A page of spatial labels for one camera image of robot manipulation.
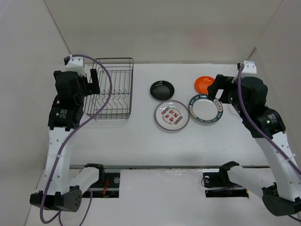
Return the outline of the orange plate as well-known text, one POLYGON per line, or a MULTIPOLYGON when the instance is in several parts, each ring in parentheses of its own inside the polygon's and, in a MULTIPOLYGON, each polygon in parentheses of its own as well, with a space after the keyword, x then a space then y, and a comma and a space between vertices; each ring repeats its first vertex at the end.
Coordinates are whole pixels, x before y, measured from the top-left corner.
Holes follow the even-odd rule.
POLYGON ((214 78, 210 76, 201 76, 196 79, 194 87, 195 90, 200 94, 208 94, 207 88, 214 82, 214 78))

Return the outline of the black plate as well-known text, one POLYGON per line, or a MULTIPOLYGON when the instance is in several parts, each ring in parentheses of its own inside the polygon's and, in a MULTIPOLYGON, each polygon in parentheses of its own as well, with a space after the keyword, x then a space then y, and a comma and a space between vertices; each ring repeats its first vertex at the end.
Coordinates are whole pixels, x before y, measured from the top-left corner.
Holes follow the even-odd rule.
POLYGON ((168 81, 157 81, 151 85, 150 94, 159 101, 169 100, 174 95, 174 86, 168 81))

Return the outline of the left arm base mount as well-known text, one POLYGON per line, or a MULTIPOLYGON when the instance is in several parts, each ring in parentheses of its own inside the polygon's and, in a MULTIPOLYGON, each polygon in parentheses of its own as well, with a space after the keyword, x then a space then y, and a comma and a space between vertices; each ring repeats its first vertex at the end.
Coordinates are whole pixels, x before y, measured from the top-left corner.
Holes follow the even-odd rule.
POLYGON ((120 170, 104 169, 89 189, 93 198, 119 198, 120 170))

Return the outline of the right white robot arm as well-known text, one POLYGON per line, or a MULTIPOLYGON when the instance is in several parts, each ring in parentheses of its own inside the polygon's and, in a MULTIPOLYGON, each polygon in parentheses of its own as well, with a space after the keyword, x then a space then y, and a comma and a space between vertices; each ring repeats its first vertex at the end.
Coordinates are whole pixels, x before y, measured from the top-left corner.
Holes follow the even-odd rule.
POLYGON ((241 186, 262 199, 266 209, 274 216, 293 218, 301 211, 301 171, 288 146, 278 146, 276 138, 287 136, 279 113, 266 104, 268 87, 256 77, 228 77, 218 74, 208 87, 213 100, 223 90, 221 103, 231 104, 242 119, 245 128, 262 149, 275 180, 264 181, 235 161, 219 167, 218 172, 203 174, 203 185, 214 192, 241 186))

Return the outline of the white plate red characters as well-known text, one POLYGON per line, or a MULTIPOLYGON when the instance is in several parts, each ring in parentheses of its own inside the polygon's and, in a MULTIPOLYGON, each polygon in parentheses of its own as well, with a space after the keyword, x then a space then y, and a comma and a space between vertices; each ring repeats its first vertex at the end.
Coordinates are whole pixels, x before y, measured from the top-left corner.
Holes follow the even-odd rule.
POLYGON ((183 103, 170 100, 157 106, 154 117, 161 128, 168 131, 179 131, 187 126, 190 112, 183 103))

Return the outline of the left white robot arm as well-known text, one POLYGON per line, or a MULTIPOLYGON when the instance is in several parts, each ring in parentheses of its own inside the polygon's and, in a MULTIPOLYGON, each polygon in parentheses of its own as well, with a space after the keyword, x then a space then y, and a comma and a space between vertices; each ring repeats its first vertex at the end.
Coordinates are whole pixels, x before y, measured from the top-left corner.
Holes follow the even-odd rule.
POLYGON ((49 127, 49 148, 45 173, 38 191, 31 194, 30 204, 44 210, 76 212, 83 194, 93 185, 105 182, 104 167, 88 163, 81 173, 69 179, 73 138, 66 138, 79 128, 83 116, 85 97, 99 94, 96 69, 90 70, 92 81, 75 71, 55 71, 57 95, 51 106, 49 127))

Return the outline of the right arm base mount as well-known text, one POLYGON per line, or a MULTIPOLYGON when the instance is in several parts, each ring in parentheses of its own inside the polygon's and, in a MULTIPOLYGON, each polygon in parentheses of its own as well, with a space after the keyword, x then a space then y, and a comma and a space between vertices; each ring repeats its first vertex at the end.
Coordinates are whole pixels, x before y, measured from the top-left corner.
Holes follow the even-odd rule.
POLYGON ((248 190, 240 185, 224 180, 216 170, 202 171, 201 185, 205 188, 206 198, 248 198, 248 190))

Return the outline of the white plate green rim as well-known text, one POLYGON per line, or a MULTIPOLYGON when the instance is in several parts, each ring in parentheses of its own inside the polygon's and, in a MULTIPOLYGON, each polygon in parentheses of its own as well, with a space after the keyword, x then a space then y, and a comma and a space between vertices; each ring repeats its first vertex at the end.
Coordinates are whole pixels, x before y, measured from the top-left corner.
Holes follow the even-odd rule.
POLYGON ((197 121, 212 124, 222 117, 223 106, 216 98, 210 100, 208 95, 198 94, 190 100, 189 111, 197 121))

